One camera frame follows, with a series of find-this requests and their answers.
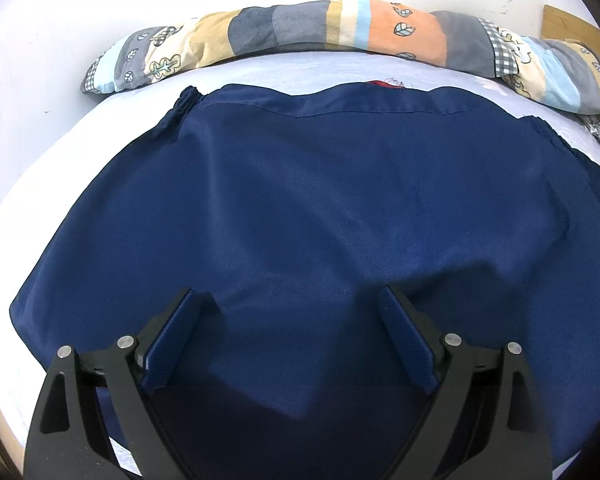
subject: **mattress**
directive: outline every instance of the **mattress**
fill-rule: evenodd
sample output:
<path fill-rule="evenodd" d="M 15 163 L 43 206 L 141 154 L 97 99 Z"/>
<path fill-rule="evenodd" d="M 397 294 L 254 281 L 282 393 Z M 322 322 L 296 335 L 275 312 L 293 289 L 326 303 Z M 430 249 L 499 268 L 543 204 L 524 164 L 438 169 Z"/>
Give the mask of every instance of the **mattress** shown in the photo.
<path fill-rule="evenodd" d="M 442 86 L 467 89 L 516 117 L 543 118 L 571 146 L 600 165 L 600 146 L 570 118 L 526 100 L 497 82 L 385 56 L 276 54 L 183 73 L 160 85 L 113 95 L 34 163 L 0 206 L 0 408 L 21 443 L 26 442 L 45 373 L 16 334 L 8 309 L 62 219 L 104 165 L 154 126 L 187 86 L 207 93 L 227 83 L 243 83 L 305 94 L 368 80 L 422 90 Z M 505 179 L 506 168 L 502 168 L 501 177 Z M 118 451 L 123 463 L 133 468 L 128 455 L 120 448 Z"/>

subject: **leaf print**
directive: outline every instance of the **leaf print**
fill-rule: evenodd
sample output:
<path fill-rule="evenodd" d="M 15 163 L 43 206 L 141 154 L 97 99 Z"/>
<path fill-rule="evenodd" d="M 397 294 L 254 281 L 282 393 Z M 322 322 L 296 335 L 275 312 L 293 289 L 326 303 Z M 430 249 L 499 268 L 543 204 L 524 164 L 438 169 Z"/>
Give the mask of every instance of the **leaf print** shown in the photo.
<path fill-rule="evenodd" d="M 397 54 L 397 56 L 403 59 L 408 59 L 410 61 L 415 61 L 417 59 L 416 55 L 411 54 L 410 52 L 400 52 L 399 54 Z"/>
<path fill-rule="evenodd" d="M 402 16 L 402 18 L 406 18 L 407 16 L 413 14 L 413 12 L 409 9 L 398 9 L 398 7 L 393 7 L 393 10 Z"/>
<path fill-rule="evenodd" d="M 416 28 L 407 25 L 406 23 L 400 22 L 393 29 L 393 33 L 398 36 L 410 36 L 415 32 Z"/>
<path fill-rule="evenodd" d="M 178 54 L 171 56 L 171 59 L 163 57 L 160 59 L 159 63 L 157 61 L 151 62 L 149 65 L 150 72 L 147 75 L 155 77 L 156 80 L 162 79 L 163 77 L 176 73 L 176 69 L 179 66 L 180 56 Z"/>

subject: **blue stripe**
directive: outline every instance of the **blue stripe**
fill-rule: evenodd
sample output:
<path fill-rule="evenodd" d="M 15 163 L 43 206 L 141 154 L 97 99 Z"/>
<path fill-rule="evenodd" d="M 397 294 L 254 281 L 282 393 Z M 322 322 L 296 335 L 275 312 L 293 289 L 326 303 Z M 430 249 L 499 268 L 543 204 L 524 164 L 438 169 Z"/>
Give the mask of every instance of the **blue stripe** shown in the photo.
<path fill-rule="evenodd" d="M 114 46 L 109 48 L 98 63 L 96 73 L 93 75 L 93 86 L 103 94 L 110 94 L 111 92 L 118 92 L 120 90 L 115 83 L 116 61 L 118 61 L 120 51 L 122 51 L 126 38 L 129 36 L 130 34 L 127 34 Z"/>
<path fill-rule="evenodd" d="M 544 70 L 546 91 L 541 101 L 542 104 L 567 112 L 577 112 L 580 108 L 581 97 L 577 86 L 568 76 L 560 60 L 550 50 L 542 48 L 531 38 L 522 37 L 522 39 L 528 43 L 532 52 L 540 59 L 542 70 Z"/>
<path fill-rule="evenodd" d="M 353 46 L 367 50 L 371 30 L 371 0 L 357 0 L 357 22 Z"/>

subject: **printed fabric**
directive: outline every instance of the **printed fabric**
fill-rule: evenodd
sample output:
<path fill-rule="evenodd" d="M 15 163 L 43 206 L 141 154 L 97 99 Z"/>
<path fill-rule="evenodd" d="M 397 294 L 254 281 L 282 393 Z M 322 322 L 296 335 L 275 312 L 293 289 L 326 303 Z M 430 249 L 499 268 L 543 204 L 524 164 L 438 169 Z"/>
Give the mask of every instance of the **printed fabric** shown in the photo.
<path fill-rule="evenodd" d="M 502 78 L 542 104 L 600 113 L 600 58 L 575 41 L 520 36 L 489 20 L 421 12 L 380 0 L 246 7 L 136 31 L 98 57 L 83 92 L 110 93 L 240 56 L 363 50 L 486 78 Z"/>

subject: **checkered fabric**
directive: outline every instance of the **checkered fabric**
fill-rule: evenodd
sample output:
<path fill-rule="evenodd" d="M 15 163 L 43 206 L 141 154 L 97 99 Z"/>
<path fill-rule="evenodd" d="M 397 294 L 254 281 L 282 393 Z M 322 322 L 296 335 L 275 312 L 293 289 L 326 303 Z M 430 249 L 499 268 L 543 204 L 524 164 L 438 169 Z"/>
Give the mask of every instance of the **checkered fabric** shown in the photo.
<path fill-rule="evenodd" d="M 173 36 L 173 34 L 177 34 L 181 30 L 182 30 L 182 25 L 180 25 L 178 28 L 176 28 L 176 27 L 163 28 L 158 34 L 156 34 L 154 37 L 151 38 L 151 41 L 153 41 L 153 46 L 160 46 L 162 43 L 167 41 L 167 38 L 170 38 L 171 36 Z"/>
<path fill-rule="evenodd" d="M 102 56 L 104 56 L 104 54 L 101 54 L 100 56 L 98 56 L 98 58 L 91 64 L 91 66 L 87 70 L 87 74 L 84 77 L 84 83 L 82 85 L 82 91 L 83 92 L 92 92 L 94 94 L 99 94 L 100 93 L 93 86 L 93 78 L 96 75 L 96 69 L 98 67 L 98 63 L 100 62 L 100 59 L 102 59 Z"/>
<path fill-rule="evenodd" d="M 496 77 L 502 77 L 503 75 L 517 74 L 517 62 L 513 52 L 506 44 L 506 41 L 500 36 L 499 30 L 496 25 L 489 20 L 483 20 L 478 18 L 484 30 L 488 34 L 488 38 L 493 47 L 493 54 L 495 54 L 495 71 Z"/>

